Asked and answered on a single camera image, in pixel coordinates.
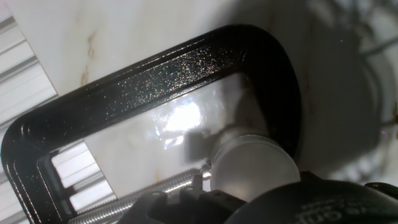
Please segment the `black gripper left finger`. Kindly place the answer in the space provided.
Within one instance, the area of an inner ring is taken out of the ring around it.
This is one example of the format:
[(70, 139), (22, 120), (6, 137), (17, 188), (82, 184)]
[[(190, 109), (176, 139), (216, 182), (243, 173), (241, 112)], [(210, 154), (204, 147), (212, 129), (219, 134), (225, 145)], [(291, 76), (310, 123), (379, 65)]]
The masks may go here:
[(220, 190), (205, 192), (203, 177), (169, 196), (155, 191), (142, 195), (118, 224), (220, 224), (246, 202)]

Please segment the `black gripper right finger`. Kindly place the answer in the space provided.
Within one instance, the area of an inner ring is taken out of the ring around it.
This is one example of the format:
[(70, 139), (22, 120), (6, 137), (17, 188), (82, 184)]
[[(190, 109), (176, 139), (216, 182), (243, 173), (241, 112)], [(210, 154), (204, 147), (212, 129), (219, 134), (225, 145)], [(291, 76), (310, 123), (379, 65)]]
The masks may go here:
[(398, 199), (398, 188), (394, 185), (383, 183), (383, 182), (370, 182), (364, 185), (365, 187), (377, 190), (383, 194), (386, 194), (394, 199)]

